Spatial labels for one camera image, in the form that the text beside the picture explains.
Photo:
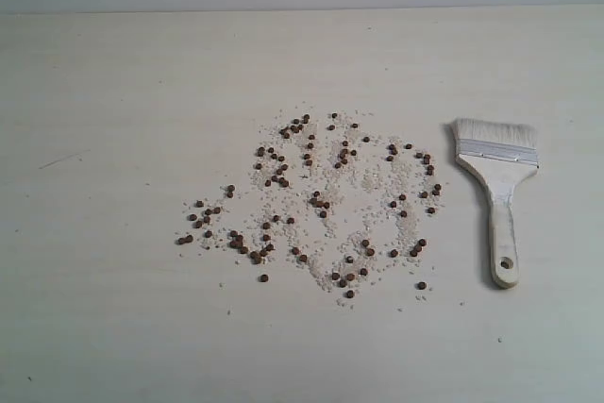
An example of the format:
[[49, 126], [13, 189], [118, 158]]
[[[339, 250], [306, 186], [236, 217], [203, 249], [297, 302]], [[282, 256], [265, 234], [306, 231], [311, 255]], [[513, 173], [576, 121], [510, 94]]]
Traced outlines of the white wooden paint brush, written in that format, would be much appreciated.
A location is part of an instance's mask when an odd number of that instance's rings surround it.
[[520, 278], [512, 201], [516, 187], [539, 169], [537, 132], [529, 125], [470, 118], [452, 122], [456, 162], [483, 188], [489, 206], [490, 267], [501, 289]]

